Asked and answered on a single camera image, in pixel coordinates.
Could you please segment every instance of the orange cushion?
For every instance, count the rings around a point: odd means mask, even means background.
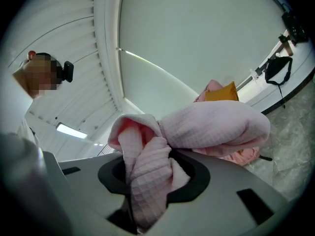
[[[239,100],[234,81],[220,90],[206,92],[206,101],[216,100]]]

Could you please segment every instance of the pink towel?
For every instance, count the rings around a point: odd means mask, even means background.
[[[138,227],[148,230],[165,212],[167,193],[189,181],[176,161],[168,159],[170,146],[222,157],[262,144],[269,132],[266,116],[237,101],[193,103],[160,121],[149,114],[119,117],[108,144],[124,154]]]
[[[194,102],[201,102],[206,100],[206,92],[213,92],[222,89],[223,86],[215,80],[211,80],[206,88],[202,91],[202,93],[195,99]],[[206,152],[204,150],[196,150],[196,152],[204,153]],[[257,159],[259,157],[259,147],[254,148],[246,148],[241,151],[237,151],[234,153],[231,153],[227,156],[221,157],[221,159],[239,164],[241,166],[244,166],[251,161]]]

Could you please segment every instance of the black bag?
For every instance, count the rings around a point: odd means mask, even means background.
[[[278,86],[280,93],[281,93],[281,97],[282,97],[282,104],[283,107],[285,108],[285,104],[284,104],[284,98],[282,96],[282,92],[281,92],[281,88],[280,86],[282,86],[284,83],[286,83],[289,79],[290,79],[290,75],[291,75],[291,67],[292,67],[292,61],[293,59],[290,57],[276,57],[274,59],[269,59],[268,60],[268,66],[265,70],[265,80],[267,83],[269,84],[273,84]],[[274,77],[277,73],[279,73],[282,68],[285,67],[285,65],[289,62],[289,67],[287,69],[287,73],[283,79],[283,81],[281,83],[277,83],[275,81],[271,81],[270,79],[272,77]]]

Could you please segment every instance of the black slot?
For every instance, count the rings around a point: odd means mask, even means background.
[[[107,220],[125,231],[136,235],[137,226],[132,216],[130,203],[130,197],[126,198],[122,208],[112,213]]]
[[[75,173],[75,172],[80,171],[80,170],[81,169],[79,169],[78,167],[71,167],[71,168],[64,169],[62,171],[63,171],[64,175],[68,175],[68,174]]]
[[[210,182],[210,172],[202,163],[172,150],[169,157],[174,158],[183,168],[190,181],[183,187],[167,194],[167,205],[170,203],[189,202],[198,197]]]
[[[122,156],[104,164],[98,171],[98,180],[111,193],[130,195],[130,186],[126,184],[126,169]]]
[[[243,201],[257,225],[262,224],[274,214],[252,189],[238,191],[237,195]]]

